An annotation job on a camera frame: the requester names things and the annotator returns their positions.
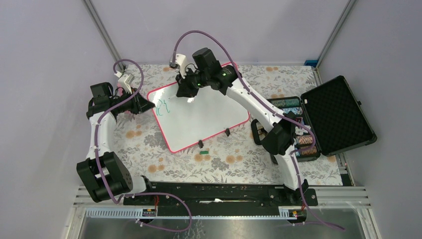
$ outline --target black case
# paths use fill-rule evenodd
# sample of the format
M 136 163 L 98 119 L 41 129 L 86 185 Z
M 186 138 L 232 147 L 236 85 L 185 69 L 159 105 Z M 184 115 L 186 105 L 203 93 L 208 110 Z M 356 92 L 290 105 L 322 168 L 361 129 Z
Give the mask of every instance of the black case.
M 268 101 L 286 99 L 299 99 L 305 124 L 311 126 L 316 137 L 317 153 L 297 156 L 299 162 L 316 160 L 321 154 L 332 156 L 377 141 L 374 130 L 362 112 L 361 103 L 356 100 L 343 76 L 303 93 L 300 98 Z

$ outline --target metal frame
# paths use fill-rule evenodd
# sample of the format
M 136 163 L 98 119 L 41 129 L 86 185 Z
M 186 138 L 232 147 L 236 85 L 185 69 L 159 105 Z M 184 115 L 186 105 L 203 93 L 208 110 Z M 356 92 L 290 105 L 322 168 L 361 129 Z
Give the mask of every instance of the metal frame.
M 315 189 L 319 205 L 311 207 L 312 209 L 354 209 L 359 215 L 362 228 L 366 238 L 380 238 L 378 227 L 373 220 L 371 204 L 369 202 L 366 189 L 364 187 L 342 187 L 342 186 L 316 186 L 310 187 Z M 138 218 L 137 212 L 141 212 L 148 206 L 124 206 L 114 204 L 111 200 L 95 203 L 89 196 L 86 188 L 80 186 L 73 204 L 72 219 L 67 239 L 77 239 L 83 229 L 83 221 L 87 217 L 97 218 Z M 297 206 L 279 207 L 280 216 L 278 217 L 194 217 L 203 220 L 286 220 L 286 212 L 289 209 L 299 209 Z M 166 219 L 187 219 L 188 217 L 159 217 Z
M 90 14 L 93 22 L 95 23 L 95 26 L 97 27 L 98 31 L 100 32 L 101 37 L 104 40 L 105 45 L 107 46 L 108 50 L 110 51 L 111 56 L 113 57 L 114 61 L 118 61 L 121 59 L 116 47 L 113 44 L 113 41 L 110 38 L 110 35 L 108 34 L 106 28 L 104 27 L 103 22 L 101 21 L 100 16 L 97 13 L 97 10 L 95 9 L 93 3 L 91 0 L 82 0 L 85 7 L 88 10 L 88 13 Z M 118 64 L 118 70 L 123 72 L 124 71 L 124 65 L 122 63 Z
M 340 31 L 341 27 L 343 26 L 344 22 L 346 21 L 347 17 L 349 16 L 350 12 L 353 9 L 353 6 L 356 4 L 357 0 L 349 0 L 346 4 L 346 6 L 343 9 L 343 12 L 340 15 L 340 18 L 338 19 L 337 23 L 334 26 L 334 29 L 332 30 L 330 36 L 328 37 L 327 42 L 325 43 L 324 47 L 322 48 L 321 53 L 318 57 L 318 63 L 316 64 L 316 68 L 318 68 L 321 65 L 321 62 L 324 60 L 325 55 L 327 54 L 327 51 L 331 47 L 331 44 L 333 43 L 334 39 L 337 37 L 338 32 Z
M 82 0 L 86 6 L 93 22 L 95 23 L 100 35 L 102 36 L 104 43 L 109 49 L 113 59 L 115 61 L 120 60 L 121 57 L 114 46 L 105 26 L 103 25 L 93 3 L 91 0 Z M 327 51 L 331 47 L 333 41 L 335 40 L 338 32 L 342 28 L 345 20 L 349 16 L 352 8 L 356 4 L 357 0 L 349 0 L 346 4 L 343 12 L 341 13 L 334 29 L 332 30 L 327 42 L 325 43 L 319 57 L 318 63 L 315 68 L 313 68 L 314 77 L 316 80 L 316 85 L 321 85 L 322 79 L 319 75 L 318 67 L 321 65 L 324 57 L 327 54 Z M 120 63 L 118 65 L 119 70 L 124 70 L 124 65 Z M 352 185 L 356 185 L 353 174 L 350 168 L 347 165 L 347 156 L 344 153 L 337 155 L 337 164 L 341 174 L 348 174 Z M 359 215 L 362 228 L 364 230 L 365 236 L 367 238 L 378 238 L 380 239 L 380 233 L 378 226 L 374 220 L 374 215 L 372 212 L 371 204 L 368 199 L 366 190 L 364 187 L 343 187 L 343 186 L 323 186 L 323 187 L 310 187 L 316 190 L 316 195 L 318 198 L 319 205 L 316 207 L 311 207 L 315 209 L 350 209 L 354 208 L 356 213 Z M 73 210 L 71 212 L 71 219 L 67 225 L 67 231 L 65 238 L 67 239 L 77 239 L 81 230 L 83 229 L 83 222 L 86 217 L 93 216 L 93 212 L 97 212 L 101 215 L 107 215 L 107 218 L 113 217 L 122 217 L 122 215 L 130 215 L 130 212 L 136 210 L 142 210 L 140 206 L 124 206 L 122 203 L 119 205 L 114 204 L 110 200 L 103 201 L 100 203 L 95 203 L 90 198 L 88 192 L 84 186 L 79 187 L 77 196 L 73 204 Z M 280 215 L 284 215 L 285 211 L 288 209 L 297 209 L 297 207 L 279 207 Z M 113 213 L 115 211 L 123 212 L 120 214 Z M 201 219 L 245 219 L 245 217 L 198 217 Z M 280 217 L 248 217 L 248 219 L 277 219 L 285 220 L 283 216 Z

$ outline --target cable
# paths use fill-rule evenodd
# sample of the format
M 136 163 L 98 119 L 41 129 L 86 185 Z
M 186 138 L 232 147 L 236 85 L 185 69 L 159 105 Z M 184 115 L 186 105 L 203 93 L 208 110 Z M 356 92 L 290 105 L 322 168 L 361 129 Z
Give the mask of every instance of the cable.
M 231 65 L 232 66 L 235 66 L 235 63 L 234 63 L 234 61 L 233 61 L 233 59 L 230 57 L 230 55 L 229 55 L 229 53 L 227 52 L 227 50 L 225 49 L 225 47 L 219 42 L 219 41 L 217 41 L 214 37 L 212 37 L 211 35 L 209 35 L 208 33 L 206 33 L 206 32 L 203 32 L 203 31 L 199 31 L 199 30 L 192 30 L 192 31 L 188 31 L 188 32 L 186 32 L 185 34 L 183 34 L 180 38 L 179 38 L 179 40 L 177 40 L 177 42 L 176 42 L 176 45 L 175 45 L 175 47 L 174 47 L 174 50 L 173 50 L 173 58 L 172 58 L 172 61 L 173 61 L 173 63 L 176 61 L 176 51 L 177 51 L 177 47 L 179 46 L 179 44 L 180 44 L 180 42 L 182 41 L 182 39 L 185 37 L 185 36 L 187 36 L 187 35 L 189 35 L 189 34 L 191 34 L 191 33 L 199 33 L 199 34 L 202 34 L 202 35 L 205 35 L 205 36 L 207 36 L 207 37 L 209 37 L 211 40 L 213 40 L 223 51 L 224 51 L 224 53 L 226 54 L 226 56 L 227 56 L 227 58 L 229 59 L 229 61 L 230 61 L 230 63 L 231 63 Z M 297 125 L 298 127 L 300 127 L 300 128 L 303 128 L 304 130 L 306 130 L 310 135 L 311 135 L 311 137 L 312 137 L 312 144 L 309 146 L 309 147 L 307 147 L 307 148 L 302 148 L 302 149 L 297 149 L 297 150 L 293 150 L 292 152 L 290 152 L 290 157 L 292 158 L 292 162 L 293 162 L 293 165 L 295 166 L 295 170 L 296 170 L 296 174 L 297 174 L 297 176 L 298 176 L 298 181 L 299 181 L 299 191 L 300 191 L 300 193 L 301 193 L 301 197 L 302 197 L 302 201 L 303 201 L 303 203 L 304 203 L 304 205 L 306 206 L 306 208 L 309 210 L 309 212 L 319 221 L 319 222 L 312 222 L 312 223 L 308 223 L 308 224 L 323 224 L 323 225 L 325 225 L 325 226 L 327 226 L 327 227 L 329 227 L 329 228 L 332 228 L 332 229 L 335 229 L 335 230 L 339 230 L 339 231 L 342 231 L 342 232 L 344 232 L 344 231 L 346 231 L 346 229 L 344 228 L 344 227 L 342 227 L 342 226 L 340 226 L 340 225 L 337 225 L 337 224 L 334 224 L 334 223 L 328 223 L 328 222 L 324 222 L 322 219 L 320 219 L 317 215 L 315 215 L 315 213 L 309 208 L 309 206 L 308 206 L 308 204 L 306 203 L 306 200 L 305 200 L 305 196 L 304 196 L 304 193 L 303 193 L 303 189 L 302 189 L 302 185 L 301 185 L 301 177 L 300 177 L 300 172 L 299 172 L 299 167 L 298 167 L 298 164 L 297 164 L 297 162 L 296 162 L 296 160 L 295 160 L 295 158 L 294 158 L 294 153 L 295 152 L 298 152 L 298 151 L 305 151 L 305 150 L 308 150 L 308 149 L 311 149 L 311 148 L 313 148 L 314 146 L 315 146 L 315 142 L 316 142 L 316 139 L 315 139 L 315 135 L 314 135 L 314 133 L 311 131 L 311 130 L 309 130 L 307 127 L 305 127 L 305 126 L 303 126 L 303 125 L 301 125 L 300 123 L 298 123 L 298 122 L 296 122 L 295 120 L 293 120 L 293 119 L 290 119 L 290 118 L 287 118 L 287 117 L 285 117 L 285 116 L 283 116 L 283 115 L 280 115 L 279 113 L 277 113 L 277 112 L 275 112 L 275 110 L 273 110 L 271 107 L 269 107 L 267 104 L 265 104 L 256 94 L 254 94 L 252 91 L 251 91 L 251 89 L 248 87 L 248 85 L 244 82 L 244 80 L 243 80 L 243 78 L 242 78 L 242 76 L 241 76 L 241 74 L 239 73 L 239 71 L 238 71 L 238 69 L 236 68 L 236 67 L 234 67 L 234 71 L 236 72 L 236 74 L 237 74 L 237 77 L 239 78 L 239 80 L 240 80 L 240 82 L 241 82 L 241 84 L 243 85 L 243 87 L 245 88 L 245 90 L 248 92 L 248 93 L 250 93 L 263 107 L 265 107 L 269 112 L 271 112 L 272 114 L 274 114 L 275 116 L 278 116 L 278 117 L 280 117 L 280 118 L 282 118 L 282 119 L 284 119 L 284 120 L 287 120 L 287 121 L 289 121 L 290 123 L 293 123 L 293 124 L 295 124 L 295 125 Z
M 136 197 L 136 196 L 148 196 L 148 195 L 163 195 L 163 196 L 170 196 L 170 197 L 172 197 L 172 198 L 174 198 L 174 199 L 176 199 L 176 200 L 178 200 L 181 204 L 183 204 L 183 206 L 185 206 L 185 208 L 186 208 L 186 211 L 188 211 L 188 215 L 189 215 L 189 225 L 186 227 L 186 228 L 184 228 L 184 229 L 180 229 L 180 230 L 177 230 L 177 229 L 169 229 L 169 228 L 163 228 L 163 227 L 159 227 L 159 226 L 155 226 L 155 225 L 150 225 L 150 224 L 143 224 L 143 223 L 141 223 L 141 222 L 138 222 L 139 224 L 141 224 L 141 226 L 147 226 L 147 227 L 151 227 L 151 228 L 155 228 L 155 229 L 160 229 L 160 230 L 164 230 L 164 231 L 168 231 L 168 232 L 173 232 L 173 233 L 181 233 L 181 232 L 184 232 L 184 231 L 187 231 L 187 230 L 189 230 L 189 228 L 192 226 L 192 213 L 191 213 L 191 210 L 189 210 L 189 207 L 188 207 L 188 205 L 186 205 L 186 203 L 185 202 L 183 202 L 183 200 L 182 199 L 180 199 L 179 197 L 177 197 L 176 195 L 173 195 L 173 194 L 170 194 L 170 193 L 133 193 L 133 194 L 125 194 L 124 196 L 126 197 L 126 198 L 129 198 L 129 197 Z
M 185 66 L 185 71 L 186 71 L 186 69 L 188 68 L 188 66 L 189 66 L 189 65 L 193 65 L 193 66 L 194 66 L 194 68 L 197 70 L 197 67 L 195 66 L 195 64 L 194 64 L 194 63 L 189 63 L 188 65 L 186 65 L 186 66 Z
M 101 164 L 100 164 L 100 156 L 99 156 L 99 153 L 98 153 L 98 130 L 99 130 L 99 128 L 100 128 L 100 123 L 101 123 L 101 120 L 104 118 L 104 116 L 106 116 L 106 114 L 108 114 L 108 113 L 109 113 L 109 112 L 111 112 L 112 110 L 114 110 L 114 109 L 116 109 L 117 107 L 119 107 L 119 106 L 121 106 L 121 105 L 125 104 L 126 102 L 130 101 L 133 97 L 135 97 L 135 95 L 137 95 L 137 94 L 139 93 L 139 91 L 141 90 L 142 85 L 143 85 L 143 83 L 144 83 L 144 73 L 143 73 L 143 71 L 142 71 L 142 68 L 138 65 L 138 63 L 136 63 L 136 62 L 134 62 L 134 61 L 132 61 L 132 60 L 129 60 L 129 59 L 121 59 L 121 60 L 116 61 L 116 62 L 114 63 L 114 65 L 113 65 L 113 70 L 114 70 L 114 73 L 117 73 L 117 71 L 116 71 L 116 65 L 117 65 L 118 63 L 122 62 L 122 61 L 128 61 L 128 62 L 130 62 L 130 63 L 135 64 L 135 65 L 138 67 L 139 71 L 141 72 L 141 83 L 139 84 L 138 89 L 136 89 L 136 91 L 135 91 L 132 95 L 130 95 L 130 96 L 129 96 L 127 99 L 125 99 L 124 101 L 122 101 L 122 102 L 120 102 L 120 103 L 116 104 L 115 106 L 111 107 L 110 109 L 108 109 L 108 110 L 104 111 L 104 113 L 103 113 L 103 114 L 102 114 L 102 115 L 98 118 L 97 125 L 95 126 L 95 132 L 94 132 L 94 147 L 95 147 L 94 152 L 95 152 L 95 161 L 96 161 L 96 163 L 97 163 L 97 167 L 98 167 L 98 170 L 99 170 L 99 172 L 100 172 L 101 179 L 102 179 L 102 181 L 103 181 L 103 183 L 104 183 L 105 189 L 106 189 L 106 190 L 107 190 L 107 192 L 108 192 L 108 195 L 110 196 L 111 200 L 112 200 L 115 204 L 119 204 L 119 202 L 121 201 L 122 197 L 132 197 L 132 196 L 164 195 L 164 196 L 169 196 L 169 197 L 172 197 L 172 198 L 177 199 L 178 201 L 180 201 L 180 202 L 183 204 L 183 206 L 185 206 L 185 208 L 186 208 L 186 210 L 188 211 L 188 214 L 189 214 L 189 225 L 188 225 L 185 229 L 181 229 L 181 230 L 174 230 L 174 229 L 162 228 L 162 227 L 158 227 L 158 226 L 154 226 L 154 225 L 149 225 L 149 224 L 143 224 L 143 223 L 141 223 L 141 226 L 142 226 L 142 225 L 146 225 L 146 226 L 148 226 L 148 227 L 152 227 L 152 228 L 156 228 L 156 229 L 161 229 L 161 230 L 168 231 L 168 232 L 176 232 L 176 233 L 177 233 L 177 232 L 184 232 L 184 231 L 187 231 L 187 230 L 191 227 L 191 225 L 192 225 L 192 213 L 191 213 L 191 211 L 189 210 L 188 205 L 186 205 L 186 204 L 185 204 L 185 202 L 183 202 L 183 201 L 182 201 L 179 197 L 177 197 L 176 195 L 170 194 L 170 193 L 135 193 L 135 194 L 122 194 L 122 195 L 120 195 L 120 197 L 116 200 L 116 198 L 115 198 L 115 197 L 114 197 L 114 195 L 113 195 L 113 192 L 112 192 L 112 191 L 111 191 L 111 189 L 110 189 L 110 186 L 108 185 L 108 182 L 107 182 L 107 180 L 106 180 L 106 177 L 105 177 L 105 175 L 104 175 L 103 168 L 101 167 Z

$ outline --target glass panel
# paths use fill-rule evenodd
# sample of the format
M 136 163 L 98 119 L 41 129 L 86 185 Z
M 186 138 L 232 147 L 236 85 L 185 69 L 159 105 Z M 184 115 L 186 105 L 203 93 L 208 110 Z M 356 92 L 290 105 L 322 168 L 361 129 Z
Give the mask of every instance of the glass panel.
M 149 238 L 198 238 L 198 239 L 306 239 L 306 238 L 365 238 L 358 215 L 352 209 L 324 209 L 321 217 L 340 224 L 346 232 L 338 232 L 320 225 L 288 226 L 285 220 L 194 220 L 192 227 L 183 233 L 170 233 L 149 227 L 142 228 L 129 219 L 85 218 L 80 239 L 149 239 Z M 307 222 L 314 221 L 308 216 Z M 182 229 L 188 220 L 154 220 L 154 225 Z

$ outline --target gray wall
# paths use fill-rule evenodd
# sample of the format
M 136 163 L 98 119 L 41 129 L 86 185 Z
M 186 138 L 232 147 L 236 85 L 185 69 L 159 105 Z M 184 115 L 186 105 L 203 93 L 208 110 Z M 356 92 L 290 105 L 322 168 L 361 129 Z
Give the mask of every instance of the gray wall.
M 0 56 L 0 238 L 59 238 L 113 60 L 80 0 L 1 1 Z
M 347 0 L 93 0 L 123 58 L 166 64 L 177 39 L 203 30 L 240 64 L 303 64 L 318 58 Z M 209 47 L 201 35 L 185 38 L 182 54 Z
M 421 234 L 421 12 L 420 0 L 358 1 L 320 67 L 346 77 L 378 135 L 348 156 L 385 239 Z

